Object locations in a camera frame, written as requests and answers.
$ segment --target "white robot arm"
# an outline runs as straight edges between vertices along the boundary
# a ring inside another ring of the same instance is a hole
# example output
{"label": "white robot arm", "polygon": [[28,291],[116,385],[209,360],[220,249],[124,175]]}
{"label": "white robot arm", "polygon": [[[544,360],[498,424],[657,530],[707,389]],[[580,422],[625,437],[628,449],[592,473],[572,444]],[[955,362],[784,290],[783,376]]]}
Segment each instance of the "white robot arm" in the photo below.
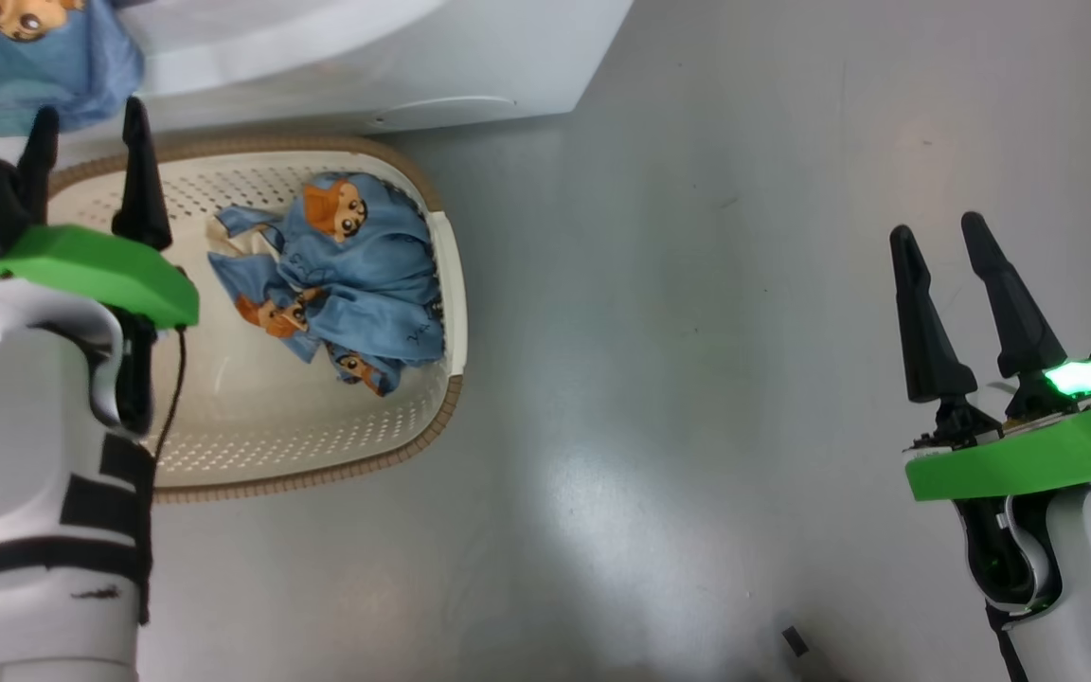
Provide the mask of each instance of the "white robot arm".
{"label": "white robot arm", "polygon": [[962,216],[987,286],[1000,373],[1019,387],[1000,423],[966,400],[958,362],[906,226],[891,232],[908,396],[939,402],[907,465],[919,501],[952,502],[966,560],[1014,682],[1091,682],[1091,358],[1069,362],[978,213]]}
{"label": "white robot arm", "polygon": [[1,337],[3,682],[135,679],[154,458],[100,422],[91,375],[86,354],[61,334]]}
{"label": "white robot arm", "polygon": [[173,328],[183,351],[199,296],[159,254],[170,232],[142,105],[125,108],[113,236],[47,225],[56,140],[47,109],[17,168],[0,161],[0,682],[125,682],[175,411],[152,455],[151,349]]}

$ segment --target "washing machine door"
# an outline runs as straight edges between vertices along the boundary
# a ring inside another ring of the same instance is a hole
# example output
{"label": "washing machine door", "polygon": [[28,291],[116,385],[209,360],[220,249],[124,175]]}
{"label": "washing machine door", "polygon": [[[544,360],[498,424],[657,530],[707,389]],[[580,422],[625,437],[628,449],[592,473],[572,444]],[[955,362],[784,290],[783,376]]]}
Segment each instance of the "washing machine door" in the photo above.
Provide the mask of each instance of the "washing machine door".
{"label": "washing machine door", "polygon": [[216,89],[345,55],[448,0],[154,0],[121,11],[146,52],[143,96]]}

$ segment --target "white washing machine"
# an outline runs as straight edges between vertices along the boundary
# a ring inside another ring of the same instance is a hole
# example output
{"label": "white washing machine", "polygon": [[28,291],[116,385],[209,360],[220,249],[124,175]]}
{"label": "white washing machine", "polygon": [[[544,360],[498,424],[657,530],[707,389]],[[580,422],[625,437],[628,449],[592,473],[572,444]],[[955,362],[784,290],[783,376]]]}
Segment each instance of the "white washing machine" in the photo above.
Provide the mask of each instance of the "white washing machine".
{"label": "white washing machine", "polygon": [[[157,133],[388,133],[571,111],[632,1],[154,0],[121,17]],[[61,163],[119,134],[117,119],[64,135]]]}

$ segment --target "blue cloth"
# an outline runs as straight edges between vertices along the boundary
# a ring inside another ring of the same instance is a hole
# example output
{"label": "blue cloth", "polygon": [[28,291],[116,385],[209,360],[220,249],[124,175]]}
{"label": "blue cloth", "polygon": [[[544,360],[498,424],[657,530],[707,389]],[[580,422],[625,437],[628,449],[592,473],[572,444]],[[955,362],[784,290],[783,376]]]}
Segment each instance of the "blue cloth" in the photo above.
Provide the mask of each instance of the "blue cloth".
{"label": "blue cloth", "polygon": [[27,134],[36,111],[61,130],[116,116],[144,58],[107,0],[0,0],[0,135]]}
{"label": "blue cloth", "polygon": [[229,206],[217,219],[231,239],[259,230],[278,253],[208,260],[240,313],[303,362],[325,343],[340,379],[384,396],[404,367],[443,358],[427,224],[399,191],[364,174],[324,174],[284,217]]}

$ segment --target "green led light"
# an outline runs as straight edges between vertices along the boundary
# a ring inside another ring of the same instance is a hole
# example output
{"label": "green led light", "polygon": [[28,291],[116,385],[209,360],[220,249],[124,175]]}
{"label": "green led light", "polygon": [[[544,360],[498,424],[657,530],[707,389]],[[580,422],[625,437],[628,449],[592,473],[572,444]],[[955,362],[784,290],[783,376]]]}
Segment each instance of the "green led light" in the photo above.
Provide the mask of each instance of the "green led light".
{"label": "green led light", "polygon": [[1056,392],[1065,396],[1077,396],[1079,393],[1091,393],[1091,362],[1065,362],[1055,369],[1048,369],[1046,379],[1055,384]]}

